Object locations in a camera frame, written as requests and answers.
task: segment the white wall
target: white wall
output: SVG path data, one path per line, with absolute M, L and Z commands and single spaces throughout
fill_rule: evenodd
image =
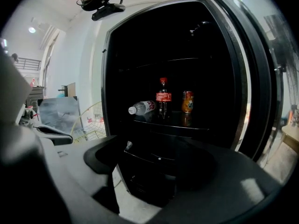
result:
M 48 97 L 57 97 L 62 85 L 76 83 L 81 111 L 91 103 L 86 93 L 89 91 L 93 39 L 100 26 L 100 22 L 90 18 L 91 14 L 82 13 L 71 28 L 59 33 L 49 64 Z
M 43 85 L 43 70 L 45 68 L 46 62 L 48 61 L 49 56 L 51 56 L 52 53 L 53 53 L 53 49 L 55 47 L 55 44 L 52 47 L 52 52 L 51 52 L 50 55 L 48 54 L 48 51 L 50 49 L 50 46 L 52 45 L 52 43 L 54 42 L 54 40 L 58 37 L 58 35 L 59 35 L 60 32 L 63 32 L 63 31 L 60 31 L 59 29 L 56 29 L 53 32 L 52 36 L 49 37 L 48 43 L 45 46 L 45 49 L 44 49 L 44 52 L 43 52 L 43 58 L 42 58 L 42 61 L 41 61 L 41 64 L 40 64 L 40 70 L 41 70 L 41 72 L 40 72 L 39 80 L 41 81 L 40 82 L 41 85 Z
M 9 54 L 17 53 L 19 57 L 41 60 L 43 50 L 39 45 L 44 33 L 36 30 L 34 34 L 28 31 L 32 15 L 23 7 L 18 7 L 4 27 L 1 37 L 7 40 Z

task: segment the white ceiling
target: white ceiling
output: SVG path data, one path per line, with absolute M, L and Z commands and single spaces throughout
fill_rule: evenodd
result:
M 52 13 L 52 15 L 56 17 L 56 20 L 64 18 L 68 20 L 68 22 L 82 12 L 81 7 L 76 4 L 76 0 L 24 0 L 22 6 L 35 10 L 39 7 L 43 8 L 43 10 L 48 11 L 48 13 Z
M 73 19 L 73 17 L 82 10 L 81 7 L 76 4 L 75 0 L 24 0 L 23 4 L 30 1 L 36 4 L 42 4 L 68 20 Z
M 29 27 L 34 27 L 36 32 L 30 33 Z M 43 51 L 39 47 L 49 27 L 49 24 L 34 18 L 25 8 L 18 7 L 7 21 L 1 37 L 7 40 L 9 54 L 17 53 L 22 58 L 41 60 Z

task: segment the wire rack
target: wire rack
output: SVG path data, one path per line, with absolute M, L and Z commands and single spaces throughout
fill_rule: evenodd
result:
M 81 122 L 81 117 L 87 118 L 88 125 L 74 130 L 76 124 Z M 73 143 L 106 137 L 102 102 L 95 103 L 80 115 L 71 129 L 71 136 L 73 137 Z

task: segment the refrigerator shelf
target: refrigerator shelf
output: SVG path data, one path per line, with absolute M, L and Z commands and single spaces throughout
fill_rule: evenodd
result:
M 173 111 L 171 116 L 161 119 L 156 113 L 148 113 L 134 118 L 140 129 L 149 129 L 150 132 L 168 135 L 195 137 L 208 135 L 210 129 L 207 124 L 192 119 L 192 114 Z
M 161 69 L 161 66 L 170 67 L 171 69 L 173 69 L 174 66 L 180 66 L 179 69 L 181 69 L 182 62 L 184 62 L 186 65 L 194 62 L 197 62 L 199 65 L 204 64 L 202 59 L 200 59 L 199 57 L 180 57 L 175 59 L 166 59 L 159 62 L 142 64 L 142 65 L 139 65 L 138 62 L 137 65 L 130 68 L 125 68 L 124 70 L 121 69 L 119 70 L 119 72 L 120 73 L 123 71 L 132 72 L 132 71 L 139 71 L 139 70 L 145 70 L 145 72 L 152 72 L 153 67 L 158 67 L 159 69 Z

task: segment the red bottle cap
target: red bottle cap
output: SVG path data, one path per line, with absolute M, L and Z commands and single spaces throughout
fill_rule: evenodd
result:
M 167 78 L 166 77 L 160 78 L 160 83 L 162 82 L 167 83 Z

